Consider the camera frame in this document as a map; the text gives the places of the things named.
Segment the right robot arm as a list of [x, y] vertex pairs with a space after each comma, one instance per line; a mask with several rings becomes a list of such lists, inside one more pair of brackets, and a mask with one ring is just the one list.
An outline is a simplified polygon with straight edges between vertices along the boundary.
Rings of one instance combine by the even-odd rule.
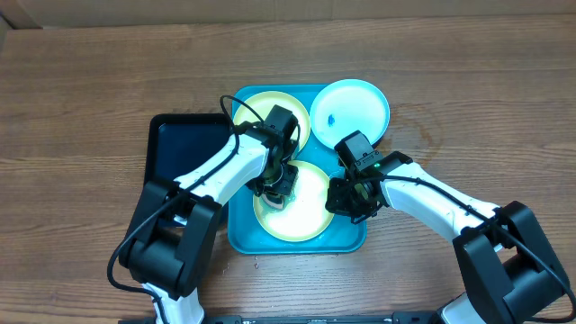
[[437, 323], [544, 322], [539, 313], [575, 294], [533, 211], [459, 192], [399, 151], [388, 156], [355, 131], [335, 151], [346, 174], [329, 182], [329, 212], [357, 224], [383, 208], [420, 220], [454, 247], [465, 291], [443, 306]]

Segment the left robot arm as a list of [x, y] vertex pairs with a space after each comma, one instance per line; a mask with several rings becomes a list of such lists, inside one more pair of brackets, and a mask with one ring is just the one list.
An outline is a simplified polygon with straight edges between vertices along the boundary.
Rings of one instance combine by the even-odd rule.
[[274, 106], [265, 118], [229, 126], [226, 145], [175, 180], [150, 180], [142, 189], [126, 236], [107, 266], [110, 284], [148, 295], [155, 323], [200, 323], [197, 287], [206, 274], [221, 210], [241, 188], [276, 209], [292, 193], [299, 147], [293, 113]]

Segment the light blue plate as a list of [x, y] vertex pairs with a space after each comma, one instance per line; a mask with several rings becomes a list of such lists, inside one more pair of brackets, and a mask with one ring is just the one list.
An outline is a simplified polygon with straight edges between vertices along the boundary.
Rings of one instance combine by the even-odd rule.
[[361, 131], [374, 145], [386, 132], [390, 119], [386, 96], [375, 85], [360, 79], [327, 85], [310, 108], [311, 130], [329, 149], [354, 131]]

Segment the green scouring sponge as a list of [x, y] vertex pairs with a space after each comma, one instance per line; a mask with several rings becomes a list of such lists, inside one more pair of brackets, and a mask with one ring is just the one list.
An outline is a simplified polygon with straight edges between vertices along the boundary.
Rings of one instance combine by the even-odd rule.
[[277, 193], [263, 193], [262, 200], [271, 208], [282, 210], [284, 208], [284, 196]]

